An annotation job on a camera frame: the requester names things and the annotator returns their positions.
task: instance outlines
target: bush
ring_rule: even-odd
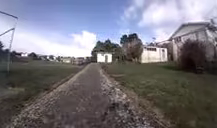
[[[180,49],[178,65],[183,70],[202,73],[206,63],[206,46],[198,40],[187,40]]]

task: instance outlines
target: grass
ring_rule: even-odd
[[[217,75],[183,72],[173,64],[112,64],[104,68],[162,110],[177,128],[217,128]]]
[[[52,88],[52,85],[68,76],[73,76],[82,67],[50,62],[11,64],[10,74],[5,64],[0,64],[0,93],[10,91],[0,97],[0,127],[10,121],[24,104],[39,93]]]

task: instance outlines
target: cloud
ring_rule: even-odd
[[[0,33],[8,29],[8,25],[0,22]],[[97,36],[94,33],[83,30],[81,33],[61,35],[56,32],[47,32],[49,36],[37,34],[25,28],[17,27],[12,50],[19,52],[36,52],[45,55],[62,56],[91,56],[91,50],[95,46]],[[5,48],[8,48],[11,33],[0,38]]]
[[[16,33],[14,49],[19,51],[34,51],[40,54],[62,56],[90,56],[91,50],[96,43],[96,35],[88,31],[80,34],[71,34],[68,44],[48,40],[33,33]]]
[[[209,20],[215,9],[217,0],[149,0],[146,3],[132,0],[124,16],[130,22],[136,15],[138,27],[149,28],[160,41],[168,39],[183,22]]]

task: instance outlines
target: sky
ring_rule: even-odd
[[[19,18],[12,50],[80,57],[123,34],[137,33],[144,44],[167,40],[182,23],[216,17],[217,0],[0,0],[0,11]],[[0,33],[15,23],[0,14]],[[0,38],[5,47],[10,37]]]

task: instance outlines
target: gravel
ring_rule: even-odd
[[[7,128],[152,128],[98,64],[28,106]]]

